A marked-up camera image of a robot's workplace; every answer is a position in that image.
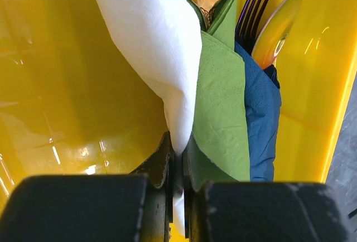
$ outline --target yellow plastic bin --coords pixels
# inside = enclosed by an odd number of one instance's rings
[[[277,181],[326,180],[357,68],[355,2],[303,0],[278,57]],[[166,130],[95,0],[0,0],[1,209],[30,175],[130,172]]]

